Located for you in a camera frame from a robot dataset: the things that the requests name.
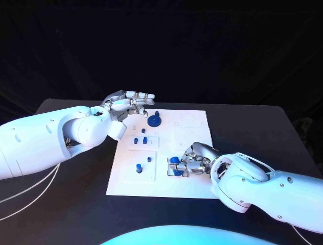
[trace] black curtain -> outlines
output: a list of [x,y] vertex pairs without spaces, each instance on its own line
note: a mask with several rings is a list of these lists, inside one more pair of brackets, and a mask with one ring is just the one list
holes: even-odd
[[320,121],[323,4],[191,2],[0,1],[0,124],[120,89]]

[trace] blue object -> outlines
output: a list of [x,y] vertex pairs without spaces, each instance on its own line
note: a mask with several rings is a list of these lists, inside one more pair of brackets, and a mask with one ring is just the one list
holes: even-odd
[[136,171],[137,171],[137,173],[142,173],[142,171],[143,171],[140,164],[137,164],[137,170]]
[[[189,236],[176,239],[175,233],[188,234]],[[142,230],[129,232],[110,241],[104,245],[121,244],[168,244],[168,245],[199,245],[199,244],[222,244],[222,245],[274,245],[274,243],[264,241],[253,236],[241,233],[208,228],[202,226],[156,226]]]
[[175,170],[173,169],[173,172],[175,172],[175,176],[182,176],[183,175],[183,171],[182,170]]
[[181,163],[179,157],[172,157],[170,163]]
[[152,127],[158,127],[158,126],[160,125],[160,123],[162,123],[162,118],[160,118],[160,116],[159,116],[159,112],[158,112],[158,111],[156,111],[156,114],[155,114],[153,116],[149,117],[147,122],[149,122],[149,125],[150,125]]

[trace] cable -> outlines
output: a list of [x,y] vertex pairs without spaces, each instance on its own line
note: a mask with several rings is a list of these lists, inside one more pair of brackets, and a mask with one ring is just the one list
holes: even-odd
[[313,245],[307,239],[304,238],[304,236],[300,234],[299,230],[296,229],[296,227],[293,226],[293,229],[296,230],[297,234],[300,235],[300,237],[303,238],[303,240],[307,242],[309,245]]
[[9,198],[6,198],[6,199],[3,199],[2,201],[0,201],[0,203],[2,202],[5,202],[5,201],[8,201],[9,199],[12,199],[12,198],[15,198],[15,197],[18,197],[19,195],[22,195],[25,192],[28,192],[31,189],[34,189],[47,179],[48,179],[48,177],[52,175],[52,173],[54,173],[54,171],[57,170],[57,168],[58,168],[58,165],[57,165],[57,167],[55,167],[55,169],[51,171],[51,173],[47,175],[47,177],[32,186],[32,187],[29,187],[26,190],[24,190],[21,193],[18,193],[18,194],[15,194],[13,196],[11,196]]
[[48,190],[48,188],[49,188],[49,185],[51,185],[51,183],[52,183],[52,181],[54,181],[54,179],[55,179],[55,176],[57,176],[57,172],[58,172],[58,169],[60,169],[60,165],[61,165],[61,163],[57,165],[57,171],[55,171],[55,174],[54,174],[54,177],[52,177],[52,179],[51,179],[51,181],[49,181],[49,184],[48,184],[48,186],[47,186],[47,188],[45,188],[45,190],[42,191],[42,193],[39,194],[39,196],[35,198],[35,200],[21,209],[21,210],[18,210],[15,213],[12,213],[8,217],[5,217],[5,218],[0,218],[0,221],[2,220],[5,220],[6,218],[9,218],[9,217],[12,217],[15,214],[18,214],[21,211],[24,211],[34,203],[35,203],[35,201],[41,198],[41,196],[44,195],[44,193],[45,193],[45,191]]

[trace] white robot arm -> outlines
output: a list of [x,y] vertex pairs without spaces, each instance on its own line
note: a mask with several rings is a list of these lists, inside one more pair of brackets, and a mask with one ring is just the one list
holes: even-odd
[[119,91],[100,106],[77,106],[21,118],[0,126],[0,179],[36,173],[103,143],[120,140],[129,114],[147,117],[155,95]]
[[245,213],[254,204],[279,221],[323,234],[322,179],[276,171],[241,153],[222,155],[199,142],[186,150],[181,163],[170,163],[170,168],[211,174],[211,191],[237,212]]

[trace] table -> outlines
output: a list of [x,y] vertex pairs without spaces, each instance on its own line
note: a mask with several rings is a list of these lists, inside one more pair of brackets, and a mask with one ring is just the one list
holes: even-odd
[[[44,101],[36,114],[100,101]],[[276,106],[156,103],[155,109],[205,110],[214,146],[243,152],[274,169],[322,178],[286,112]],[[306,244],[291,226],[257,206],[232,211],[219,200],[106,195],[117,141],[104,143],[61,165],[44,196],[0,222],[0,244],[100,244],[133,230],[160,225],[195,225],[231,230],[279,244]],[[0,181],[0,200],[32,186],[51,169]],[[0,218],[19,210],[47,187],[0,204]],[[300,230],[313,244],[323,235]],[[189,239],[195,234],[170,234]]]

